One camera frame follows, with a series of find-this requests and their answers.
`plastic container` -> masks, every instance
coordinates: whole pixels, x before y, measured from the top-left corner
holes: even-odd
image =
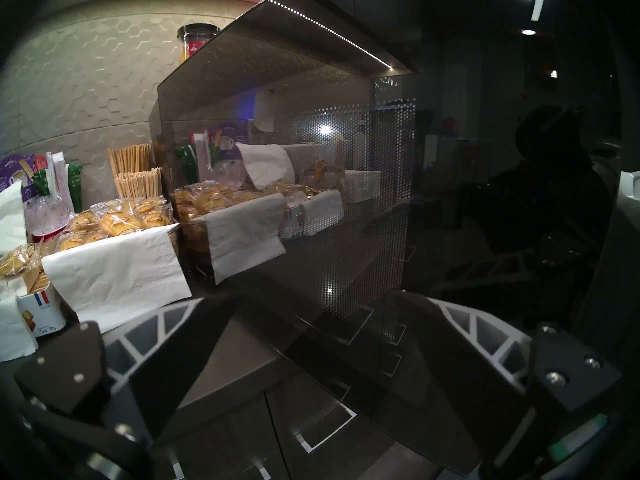
[[[212,24],[187,24],[178,29],[180,41],[180,63],[211,41],[220,32],[220,27]]]

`white paper napkin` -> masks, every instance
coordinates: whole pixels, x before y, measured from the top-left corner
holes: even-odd
[[[0,285],[0,361],[33,354],[38,349],[36,338],[24,321],[16,296],[24,296],[27,287],[19,278],[3,280]]]
[[[302,203],[305,210],[305,233],[308,236],[335,225],[344,217],[340,191],[324,191]]]
[[[292,184],[296,181],[287,152],[277,144],[250,145],[235,143],[253,185],[258,189],[274,181]]]
[[[51,283],[78,315],[105,332],[168,303],[188,298],[167,232],[154,227],[60,251],[42,259]]]
[[[23,183],[18,180],[0,193],[0,255],[26,242]]]
[[[284,210],[284,197],[277,193],[199,218],[207,224],[216,285],[286,252],[278,238]]]

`led strip light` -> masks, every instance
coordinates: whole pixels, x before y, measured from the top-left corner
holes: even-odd
[[[278,1],[275,1],[275,0],[269,0],[269,2],[270,2],[270,3],[273,3],[274,5],[279,5],[279,6],[281,6],[282,8],[284,8],[285,10],[289,10],[292,14],[296,14],[296,15],[298,15],[298,16],[300,16],[300,17],[302,17],[303,19],[307,19],[307,20],[308,20],[309,22],[311,22],[312,24],[315,24],[315,25],[317,25],[318,27],[320,27],[320,28],[324,29],[325,31],[328,31],[328,32],[330,32],[331,34],[333,34],[333,35],[335,35],[335,36],[338,36],[338,37],[339,37],[340,39],[342,39],[343,41],[347,41],[347,43],[349,43],[349,44],[351,44],[352,46],[354,46],[354,47],[358,48],[358,49],[359,49],[360,51],[362,51],[363,53],[367,53],[367,55],[369,55],[369,56],[370,56],[371,58],[373,58],[374,60],[377,60],[377,61],[379,61],[380,63],[382,63],[386,68],[388,68],[388,69],[392,69],[392,68],[393,68],[391,65],[388,65],[388,64],[386,64],[384,61],[382,61],[381,59],[379,59],[379,57],[377,57],[377,56],[375,56],[375,55],[371,54],[371,53],[370,53],[369,51],[367,51],[366,49],[361,48],[361,47],[360,47],[360,46],[358,46],[356,43],[354,43],[354,42],[352,42],[352,41],[349,41],[346,37],[341,36],[341,35],[340,35],[340,34],[338,34],[337,32],[332,31],[329,27],[326,27],[325,25],[322,25],[320,22],[316,22],[313,18],[309,18],[309,17],[307,17],[306,15],[303,15],[302,13],[300,13],[299,11],[296,11],[296,10],[295,10],[295,9],[293,9],[293,8],[289,8],[288,6],[286,6],[286,5],[282,4],[282,3],[278,2]]]

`screw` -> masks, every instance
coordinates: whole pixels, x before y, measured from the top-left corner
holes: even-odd
[[[132,442],[136,441],[136,438],[133,437],[133,428],[131,428],[126,423],[118,423],[116,425],[116,427],[114,428],[114,430],[116,431],[116,433],[118,435],[126,437],[127,439],[129,439]]]
[[[602,363],[600,363],[596,358],[585,358],[584,362],[591,368],[600,368],[602,366]]]
[[[546,374],[546,379],[551,383],[551,385],[558,385],[563,387],[567,384],[567,379],[561,373],[557,371],[550,371]]]

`ceiling light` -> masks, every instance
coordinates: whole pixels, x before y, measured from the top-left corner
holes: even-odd
[[[533,13],[531,14],[531,20],[537,22],[540,19],[540,12],[542,12],[542,4],[545,0],[536,0],[533,4]]]
[[[275,1],[275,0],[269,0],[270,3],[273,3],[274,5],[280,5],[281,7],[283,6],[282,4],[280,4],[279,2]],[[382,63],[386,68],[391,69],[391,65],[387,65],[384,61],[382,61],[381,59],[379,59],[379,57],[372,55],[369,51],[367,51],[364,48],[361,48],[360,46],[358,46],[356,43],[349,41],[348,39],[342,37],[340,34],[338,34],[337,32],[332,31],[329,27],[325,27],[324,25],[322,25],[319,22],[316,22],[315,20],[312,20],[311,18],[307,17],[306,15],[303,15],[302,13],[300,13],[299,11],[294,10],[293,8],[289,8],[288,6],[284,6],[284,8],[286,8],[287,10],[289,10],[290,12],[298,15],[299,17],[302,17],[306,20],[308,20],[309,22],[316,24],[317,26],[322,27],[322,29],[329,31],[330,33],[338,36],[340,39],[342,39],[343,41],[351,44],[352,46],[358,48],[361,52],[366,53],[367,55],[369,55],[371,58],[373,58],[374,60],[379,61],[380,63]]]

